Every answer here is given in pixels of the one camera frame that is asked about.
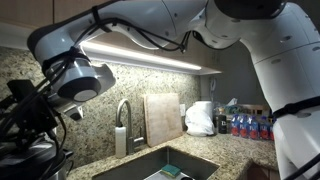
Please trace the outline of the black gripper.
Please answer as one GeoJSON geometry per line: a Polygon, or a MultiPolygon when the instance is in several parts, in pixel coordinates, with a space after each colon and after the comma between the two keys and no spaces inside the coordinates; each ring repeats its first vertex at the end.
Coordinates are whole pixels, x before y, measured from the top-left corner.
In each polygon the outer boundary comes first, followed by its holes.
{"type": "Polygon", "coordinates": [[[20,102],[1,122],[2,143],[13,143],[17,149],[27,149],[57,126],[56,113],[42,97],[20,102]]]}

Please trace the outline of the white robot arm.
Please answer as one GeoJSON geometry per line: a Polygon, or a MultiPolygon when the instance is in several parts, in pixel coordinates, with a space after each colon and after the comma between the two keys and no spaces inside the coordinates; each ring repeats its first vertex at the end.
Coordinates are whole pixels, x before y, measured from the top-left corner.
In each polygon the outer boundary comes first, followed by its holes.
{"type": "Polygon", "coordinates": [[[319,180],[320,34],[286,0],[108,0],[34,30],[26,46],[43,69],[102,34],[147,50],[193,50],[195,59],[242,44],[276,119],[282,180],[319,180]]]}

